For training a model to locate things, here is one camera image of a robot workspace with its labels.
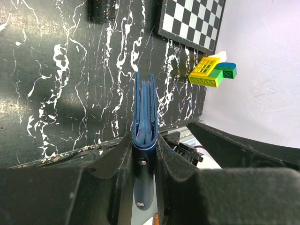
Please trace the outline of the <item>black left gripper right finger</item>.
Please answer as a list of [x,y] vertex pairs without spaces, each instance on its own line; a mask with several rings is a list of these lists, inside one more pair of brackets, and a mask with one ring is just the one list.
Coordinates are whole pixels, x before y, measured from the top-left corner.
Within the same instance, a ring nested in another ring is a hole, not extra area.
[[199,169],[159,137],[155,179],[162,225],[297,225],[300,174],[287,168]]

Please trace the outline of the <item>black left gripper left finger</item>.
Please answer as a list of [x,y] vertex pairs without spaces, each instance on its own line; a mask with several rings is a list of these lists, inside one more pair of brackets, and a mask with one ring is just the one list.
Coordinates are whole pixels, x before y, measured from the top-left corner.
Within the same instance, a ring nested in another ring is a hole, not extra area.
[[87,167],[0,171],[3,225],[128,225],[134,172],[132,136]]

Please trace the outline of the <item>navy blue card holder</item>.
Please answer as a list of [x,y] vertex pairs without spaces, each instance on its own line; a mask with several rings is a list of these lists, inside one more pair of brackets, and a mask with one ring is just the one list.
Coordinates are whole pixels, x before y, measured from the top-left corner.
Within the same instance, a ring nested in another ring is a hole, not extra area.
[[154,197],[155,150],[158,140],[157,95],[154,75],[139,80],[135,73],[134,120],[132,126],[134,163],[134,200],[140,210],[147,210]]

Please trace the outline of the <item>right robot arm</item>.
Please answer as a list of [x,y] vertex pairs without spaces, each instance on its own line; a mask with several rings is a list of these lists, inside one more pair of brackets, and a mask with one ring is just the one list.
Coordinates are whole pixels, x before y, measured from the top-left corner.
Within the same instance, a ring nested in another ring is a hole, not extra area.
[[300,149],[235,136],[198,121],[187,128],[222,168],[286,167],[300,170]]

